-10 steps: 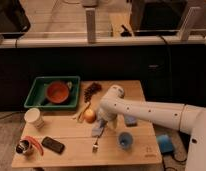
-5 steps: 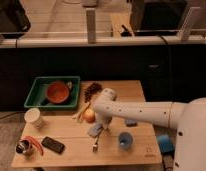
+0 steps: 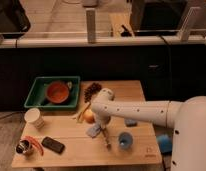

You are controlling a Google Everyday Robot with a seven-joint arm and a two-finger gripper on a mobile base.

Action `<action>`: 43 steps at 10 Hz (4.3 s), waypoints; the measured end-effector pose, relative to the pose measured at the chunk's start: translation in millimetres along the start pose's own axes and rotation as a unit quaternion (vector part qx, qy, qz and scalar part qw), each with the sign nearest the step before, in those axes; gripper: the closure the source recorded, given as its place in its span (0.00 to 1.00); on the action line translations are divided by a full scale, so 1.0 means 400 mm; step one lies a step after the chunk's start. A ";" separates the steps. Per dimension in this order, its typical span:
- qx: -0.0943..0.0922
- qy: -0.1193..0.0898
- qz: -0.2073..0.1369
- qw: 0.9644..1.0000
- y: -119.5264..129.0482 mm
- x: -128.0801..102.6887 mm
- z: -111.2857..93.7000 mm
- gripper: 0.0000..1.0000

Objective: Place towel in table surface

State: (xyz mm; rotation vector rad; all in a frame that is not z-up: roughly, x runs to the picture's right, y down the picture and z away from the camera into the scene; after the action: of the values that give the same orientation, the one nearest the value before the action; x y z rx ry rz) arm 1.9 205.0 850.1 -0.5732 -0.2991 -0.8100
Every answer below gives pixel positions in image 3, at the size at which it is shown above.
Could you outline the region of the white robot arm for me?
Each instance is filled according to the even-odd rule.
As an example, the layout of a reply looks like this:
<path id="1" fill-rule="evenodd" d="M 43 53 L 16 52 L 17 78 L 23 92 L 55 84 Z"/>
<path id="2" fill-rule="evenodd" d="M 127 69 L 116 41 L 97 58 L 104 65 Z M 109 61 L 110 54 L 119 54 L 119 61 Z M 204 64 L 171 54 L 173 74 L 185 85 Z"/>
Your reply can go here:
<path id="1" fill-rule="evenodd" d="M 91 104 L 95 121 L 107 125 L 111 116 L 172 128 L 171 171 L 206 171 L 206 96 L 179 101 L 116 101 L 103 88 Z"/>

